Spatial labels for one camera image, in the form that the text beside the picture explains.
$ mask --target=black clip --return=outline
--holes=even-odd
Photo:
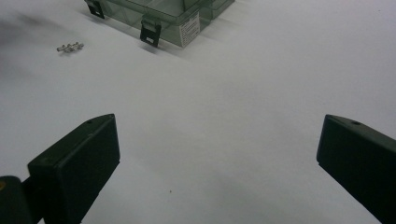
[[[95,0],[85,0],[85,2],[88,5],[88,8],[90,9],[90,12],[92,15],[95,15],[97,17],[100,17],[102,19],[105,18],[105,15],[103,14],[103,10],[100,7],[100,3]]]
[[[140,32],[140,40],[157,48],[158,42],[160,40],[161,29],[162,27],[160,23],[154,22],[154,25],[151,25],[146,21],[142,20],[142,30]]]

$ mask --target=plastic box latch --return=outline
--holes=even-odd
[[[105,18],[105,14],[103,14],[103,10],[100,7],[99,1],[95,0],[85,0],[85,2],[88,5],[88,8],[90,9],[90,12],[92,15],[95,15],[97,17],[100,17],[102,19]]]
[[[140,40],[151,46],[158,47],[161,35],[161,22],[155,19],[143,18]]]

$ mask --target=transparent plastic box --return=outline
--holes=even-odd
[[[141,30],[155,47],[159,39],[187,46],[234,0],[85,0],[91,14],[105,15]]]

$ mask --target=clear plastic container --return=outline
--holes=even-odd
[[[185,47],[234,0],[85,0],[93,15],[104,15],[141,30],[140,39]]]

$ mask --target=white surface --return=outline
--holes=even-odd
[[[115,113],[121,163],[83,223],[378,223],[316,151],[325,114],[396,137],[395,10],[237,0],[185,49],[153,49],[82,0],[2,1],[0,175]]]

